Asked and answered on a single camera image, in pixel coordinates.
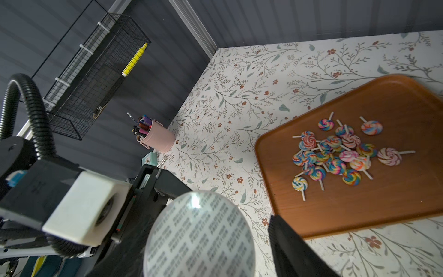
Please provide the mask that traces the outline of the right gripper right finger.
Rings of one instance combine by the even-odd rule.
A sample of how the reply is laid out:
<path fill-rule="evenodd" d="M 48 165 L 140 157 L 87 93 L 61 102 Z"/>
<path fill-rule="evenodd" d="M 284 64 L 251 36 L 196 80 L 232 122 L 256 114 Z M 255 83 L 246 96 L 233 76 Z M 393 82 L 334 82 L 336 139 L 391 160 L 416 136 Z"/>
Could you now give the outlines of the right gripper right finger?
<path fill-rule="evenodd" d="M 278 277 L 338 276 L 281 216 L 271 216 L 268 233 Z"/>

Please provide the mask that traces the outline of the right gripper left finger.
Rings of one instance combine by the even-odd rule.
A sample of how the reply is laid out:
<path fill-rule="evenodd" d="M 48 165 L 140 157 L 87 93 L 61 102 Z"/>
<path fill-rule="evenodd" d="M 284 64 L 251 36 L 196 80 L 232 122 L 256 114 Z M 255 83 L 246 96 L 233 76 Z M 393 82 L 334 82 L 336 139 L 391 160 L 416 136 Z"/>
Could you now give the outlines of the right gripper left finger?
<path fill-rule="evenodd" d="M 157 218 L 143 219 L 86 277 L 142 277 L 145 246 Z"/>

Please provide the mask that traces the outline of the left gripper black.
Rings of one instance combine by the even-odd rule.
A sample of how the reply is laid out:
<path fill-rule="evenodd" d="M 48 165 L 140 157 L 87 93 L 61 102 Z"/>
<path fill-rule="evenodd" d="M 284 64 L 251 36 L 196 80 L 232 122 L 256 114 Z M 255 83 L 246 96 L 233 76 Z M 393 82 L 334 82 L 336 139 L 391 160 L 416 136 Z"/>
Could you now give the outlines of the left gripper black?
<path fill-rule="evenodd" d="M 190 191 L 172 172 L 156 166 L 142 166 L 117 218 L 112 241 L 146 239 L 167 202 Z"/>

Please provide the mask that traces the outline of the pile of colourful lollipops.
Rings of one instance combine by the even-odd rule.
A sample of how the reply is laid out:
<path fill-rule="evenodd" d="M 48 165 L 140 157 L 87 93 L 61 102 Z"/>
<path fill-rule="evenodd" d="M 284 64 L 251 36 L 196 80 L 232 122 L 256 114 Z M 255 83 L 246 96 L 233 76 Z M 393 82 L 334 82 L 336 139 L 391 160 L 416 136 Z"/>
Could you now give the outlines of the pile of colourful lollipops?
<path fill-rule="evenodd" d="M 385 166 L 398 166 L 404 155 L 415 154 L 416 151 L 398 151 L 392 147 L 378 149 L 374 144 L 364 143 L 356 134 L 353 127 L 333 119 L 334 112 L 328 118 L 318 122 L 322 131 L 332 131 L 334 134 L 325 139 L 317 139 L 313 131 L 306 130 L 301 135 L 293 136 L 300 139 L 299 151 L 292 158 L 294 165 L 302 171 L 295 175 L 292 187 L 300 192 L 302 200 L 306 200 L 308 179 L 319 183 L 322 191 L 325 190 L 324 180 L 327 174 L 338 175 L 344 184 L 356 186 L 361 183 L 361 174 L 370 180 L 374 177 L 369 173 L 372 159 L 378 160 Z"/>

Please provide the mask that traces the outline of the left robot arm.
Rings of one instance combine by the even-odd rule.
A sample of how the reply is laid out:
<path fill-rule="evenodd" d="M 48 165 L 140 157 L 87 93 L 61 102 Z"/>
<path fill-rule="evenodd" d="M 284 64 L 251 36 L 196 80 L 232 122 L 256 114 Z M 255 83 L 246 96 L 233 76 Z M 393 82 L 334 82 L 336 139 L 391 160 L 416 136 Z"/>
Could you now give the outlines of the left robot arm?
<path fill-rule="evenodd" d="M 155 166 L 144 165 L 130 184 L 57 156 L 38 159 L 22 137 L 1 142 L 1 217 L 75 244 L 100 245 L 142 182 L 144 192 L 170 199 L 189 191 Z"/>

